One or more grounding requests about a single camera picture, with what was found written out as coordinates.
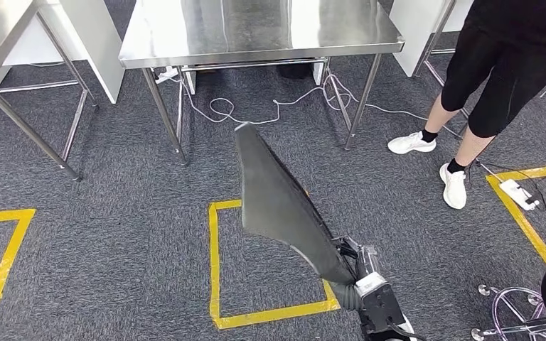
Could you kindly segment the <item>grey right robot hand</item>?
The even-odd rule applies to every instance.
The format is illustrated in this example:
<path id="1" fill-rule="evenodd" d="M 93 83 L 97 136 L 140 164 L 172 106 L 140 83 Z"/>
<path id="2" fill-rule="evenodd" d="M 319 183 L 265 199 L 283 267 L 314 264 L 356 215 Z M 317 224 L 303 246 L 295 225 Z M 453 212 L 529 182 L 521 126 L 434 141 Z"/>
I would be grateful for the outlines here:
<path id="1" fill-rule="evenodd" d="M 341 256 L 354 260 L 354 265 L 351 268 L 357 280 L 369 274 L 380 274 L 378 253 L 374 246 L 359 244 L 348 236 L 334 238 L 332 242 Z"/>

